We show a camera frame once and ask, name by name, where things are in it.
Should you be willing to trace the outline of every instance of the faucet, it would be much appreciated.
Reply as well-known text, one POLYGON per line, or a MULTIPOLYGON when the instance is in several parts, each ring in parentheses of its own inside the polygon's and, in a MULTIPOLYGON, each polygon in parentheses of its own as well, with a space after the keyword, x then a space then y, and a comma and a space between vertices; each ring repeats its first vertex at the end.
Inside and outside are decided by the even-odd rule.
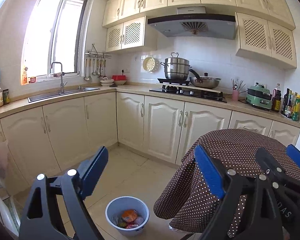
POLYGON ((54 61, 51 63, 51 66, 50 66, 50 69, 52 69, 53 67, 53 64, 60 64, 61 65, 61 84, 60 84, 60 94, 63 94, 65 92, 65 85, 68 83, 66 82, 65 84, 63 84, 63 71, 62 71, 62 63, 61 62, 57 62, 57 61, 54 61))

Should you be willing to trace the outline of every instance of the brown tablecloth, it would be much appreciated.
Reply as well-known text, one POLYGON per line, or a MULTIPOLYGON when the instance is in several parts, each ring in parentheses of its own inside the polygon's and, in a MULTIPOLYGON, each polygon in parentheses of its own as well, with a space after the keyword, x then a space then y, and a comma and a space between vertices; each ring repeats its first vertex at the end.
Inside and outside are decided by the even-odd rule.
MULTIPOLYGON (((201 174, 195 159, 194 148, 202 145, 207 153, 222 161, 228 169, 243 176, 256 177, 263 174, 255 161, 255 152, 264 147, 286 169, 286 173, 300 180, 300 168, 286 154, 286 147, 277 140, 241 129, 209 132, 201 136, 182 159, 165 190, 154 204, 159 218, 172 219, 170 226, 187 232, 202 233, 219 204, 201 174)), ((238 210, 228 235, 234 236, 244 209, 245 195, 238 203, 238 210)))

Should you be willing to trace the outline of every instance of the beige countertop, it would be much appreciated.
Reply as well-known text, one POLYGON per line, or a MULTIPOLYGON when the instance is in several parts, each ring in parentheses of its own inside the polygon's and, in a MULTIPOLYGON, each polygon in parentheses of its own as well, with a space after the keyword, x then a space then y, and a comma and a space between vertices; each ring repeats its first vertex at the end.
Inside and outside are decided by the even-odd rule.
POLYGON ((108 92, 125 92, 125 93, 133 93, 133 94, 140 94, 140 95, 146 95, 146 96, 155 96, 155 97, 161 97, 161 98, 170 98, 175 100, 181 100, 191 103, 197 103, 197 104, 203 104, 208 106, 215 106, 220 107, 224 109, 229 109, 233 111, 238 111, 246 114, 252 114, 264 118, 268 118, 271 120, 275 120, 278 122, 290 124, 296 127, 300 128, 300 121, 294 122, 291 119, 286 118, 282 114, 275 113, 272 111, 265 111, 261 109, 257 109, 252 107, 251 105, 244 104, 242 102, 238 101, 232 101, 231 98, 227 98, 226 100, 228 103, 222 103, 217 101, 211 101, 211 100, 205 100, 201 98, 192 98, 187 96, 180 96, 180 95, 173 95, 173 94, 163 94, 163 93, 157 93, 157 92, 150 92, 149 89, 151 88, 159 88, 158 85, 152 86, 141 86, 141 85, 122 85, 118 87, 98 87, 100 90, 94 90, 94 91, 87 91, 87 92, 79 92, 74 94, 68 94, 63 96, 58 96, 54 98, 48 98, 45 100, 40 100, 36 102, 29 103, 28 98, 17 100, 14 102, 11 102, 8 105, 0 107, 0 118, 6 117, 11 114, 15 114, 24 110, 28 110, 34 107, 43 106, 47 104, 52 104, 56 102, 60 102, 63 100, 73 99, 73 98, 79 98, 79 97, 85 97, 90 95, 97 95, 102 93, 108 93, 108 92))

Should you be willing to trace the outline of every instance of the pink utensil holder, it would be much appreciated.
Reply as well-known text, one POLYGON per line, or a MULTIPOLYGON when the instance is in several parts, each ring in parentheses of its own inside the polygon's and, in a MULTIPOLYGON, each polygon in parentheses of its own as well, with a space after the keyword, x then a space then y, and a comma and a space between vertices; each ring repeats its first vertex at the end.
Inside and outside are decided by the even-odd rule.
POLYGON ((239 100, 239 90, 232 90, 232 100, 233 101, 239 100))

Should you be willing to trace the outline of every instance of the stainless steel sink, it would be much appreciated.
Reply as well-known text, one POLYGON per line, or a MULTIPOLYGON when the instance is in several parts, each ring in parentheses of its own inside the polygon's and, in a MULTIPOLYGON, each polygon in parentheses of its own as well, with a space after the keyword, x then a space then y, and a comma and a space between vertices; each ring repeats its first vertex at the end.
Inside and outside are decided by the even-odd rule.
POLYGON ((50 92, 46 94, 41 94, 33 97, 28 98, 28 102, 34 102, 34 101, 39 101, 47 98, 53 98, 53 97, 58 97, 62 95, 68 95, 68 94, 73 94, 73 93, 79 93, 79 92, 87 92, 87 91, 93 91, 93 90, 100 90, 100 88, 83 88, 83 87, 78 87, 77 89, 72 89, 72 90, 65 90, 64 93, 61 93, 60 91, 56 92, 50 92))

